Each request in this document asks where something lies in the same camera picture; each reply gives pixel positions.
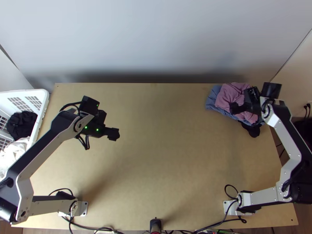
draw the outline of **white wall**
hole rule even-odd
[[[284,100],[293,116],[304,116],[304,105],[312,105],[312,32],[272,80],[282,84],[279,98]]]
[[[0,92],[16,89],[33,89],[19,69],[0,50]]]
[[[38,81],[222,72],[260,85],[310,30],[311,10],[306,0],[10,0],[1,3],[0,44]]]

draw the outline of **white laundry basket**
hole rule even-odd
[[[38,117],[27,144],[29,149],[37,140],[40,126],[49,103],[49,92],[44,89],[0,92],[0,150],[14,141],[7,132],[7,121],[15,112],[35,112]]]

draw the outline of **wooden table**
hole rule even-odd
[[[257,191],[279,179],[280,160],[268,126],[257,138],[237,121],[205,109],[213,84],[59,83],[44,117],[42,136],[60,108],[83,95],[100,101],[105,124],[120,139],[64,142],[32,176],[35,195],[71,188],[89,202],[75,222],[119,230],[147,230],[154,217],[166,230],[194,230],[220,221],[224,186]],[[247,224],[221,228],[297,225],[292,203],[262,208]],[[67,229],[56,213],[20,227]]]

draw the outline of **pile of clothes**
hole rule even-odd
[[[260,135],[260,127],[264,124],[261,117],[250,113],[242,112],[237,115],[230,113],[230,104],[237,103],[239,106],[244,104],[244,90],[251,86],[246,83],[230,83],[223,85],[215,85],[206,101],[207,110],[215,110],[222,115],[228,116],[241,123],[251,137]]]
[[[26,152],[36,120],[37,114],[29,111],[16,112],[8,120],[6,128],[14,142],[0,151],[0,179],[4,177],[11,165]]]

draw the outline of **white cloth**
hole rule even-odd
[[[7,145],[0,151],[0,179],[6,171],[19,159],[26,151],[29,137],[21,138]]]

